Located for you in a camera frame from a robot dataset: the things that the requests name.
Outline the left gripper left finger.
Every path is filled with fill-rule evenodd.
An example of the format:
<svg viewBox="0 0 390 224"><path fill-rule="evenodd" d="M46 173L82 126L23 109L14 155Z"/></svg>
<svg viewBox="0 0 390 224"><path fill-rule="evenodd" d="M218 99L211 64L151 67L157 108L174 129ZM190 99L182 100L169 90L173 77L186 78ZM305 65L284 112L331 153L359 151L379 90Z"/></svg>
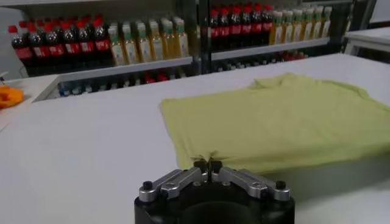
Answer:
<svg viewBox="0 0 390 224"><path fill-rule="evenodd" d="M138 199L145 203L155 201L160 194L167 199L176 198L189 184L202 184L208 180L208 164L202 159L195 161L188 170L175 169L155 181L145 181L139 188Z"/></svg>

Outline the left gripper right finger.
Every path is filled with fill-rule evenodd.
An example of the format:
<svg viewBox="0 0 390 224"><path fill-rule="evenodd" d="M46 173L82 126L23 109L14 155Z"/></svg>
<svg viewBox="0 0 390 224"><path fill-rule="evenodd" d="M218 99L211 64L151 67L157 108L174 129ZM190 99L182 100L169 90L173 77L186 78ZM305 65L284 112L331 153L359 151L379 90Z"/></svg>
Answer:
<svg viewBox="0 0 390 224"><path fill-rule="evenodd" d="M209 171L212 182L220 182L225 186L235 184L250 197L271 197L275 201L291 199L291 190L284 181L272 181L247 169L235 170L223 166L222 162L217 160L209 160Z"/></svg>

